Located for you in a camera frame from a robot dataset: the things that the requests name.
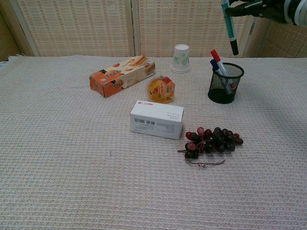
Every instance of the table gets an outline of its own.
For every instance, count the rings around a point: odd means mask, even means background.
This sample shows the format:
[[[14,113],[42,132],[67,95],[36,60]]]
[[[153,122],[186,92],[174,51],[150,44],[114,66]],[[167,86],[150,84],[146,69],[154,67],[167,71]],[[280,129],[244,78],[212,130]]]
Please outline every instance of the table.
[[[153,77],[109,98],[89,75],[126,57],[18,57],[0,70],[1,229],[307,229],[307,58],[224,58],[245,75],[231,104],[208,96],[209,57],[175,74],[180,140],[130,132]],[[240,133],[232,154],[182,153],[187,131]]]

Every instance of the paper cup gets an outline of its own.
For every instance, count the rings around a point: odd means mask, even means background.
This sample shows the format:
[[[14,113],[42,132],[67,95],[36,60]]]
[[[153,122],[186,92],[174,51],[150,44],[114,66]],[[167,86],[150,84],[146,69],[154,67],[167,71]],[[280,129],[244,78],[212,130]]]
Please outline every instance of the paper cup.
[[[178,44],[175,46],[173,63],[171,65],[172,71],[175,73],[186,73],[190,71],[189,63],[190,47],[185,44]]]

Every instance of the biscuit box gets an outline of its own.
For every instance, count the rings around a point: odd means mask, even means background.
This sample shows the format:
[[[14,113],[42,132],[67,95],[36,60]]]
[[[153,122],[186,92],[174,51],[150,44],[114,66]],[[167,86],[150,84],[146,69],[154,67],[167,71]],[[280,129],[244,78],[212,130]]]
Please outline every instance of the biscuit box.
[[[90,76],[90,87],[109,97],[155,74],[155,63],[141,55],[115,63]]]

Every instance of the grape stem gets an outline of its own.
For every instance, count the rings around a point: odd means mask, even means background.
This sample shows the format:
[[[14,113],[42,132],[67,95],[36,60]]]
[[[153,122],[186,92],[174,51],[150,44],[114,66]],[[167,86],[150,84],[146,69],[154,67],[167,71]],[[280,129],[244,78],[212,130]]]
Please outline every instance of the grape stem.
[[[186,160],[188,162],[190,162],[191,164],[196,164],[198,165],[199,167],[202,167],[202,168],[206,168],[206,165],[220,165],[220,164],[224,164],[225,160],[221,161],[221,162],[217,162],[217,163],[207,163],[207,162],[191,162],[189,161],[187,158]]]

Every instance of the mesh pen holder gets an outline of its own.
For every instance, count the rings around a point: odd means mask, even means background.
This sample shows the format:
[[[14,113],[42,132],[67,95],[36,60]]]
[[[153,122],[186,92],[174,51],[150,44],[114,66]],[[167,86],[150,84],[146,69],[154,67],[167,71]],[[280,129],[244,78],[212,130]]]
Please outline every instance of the mesh pen holder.
[[[244,70],[233,63],[223,62],[229,76],[220,75],[213,70],[208,97],[219,104],[228,104],[234,101],[236,90]]]

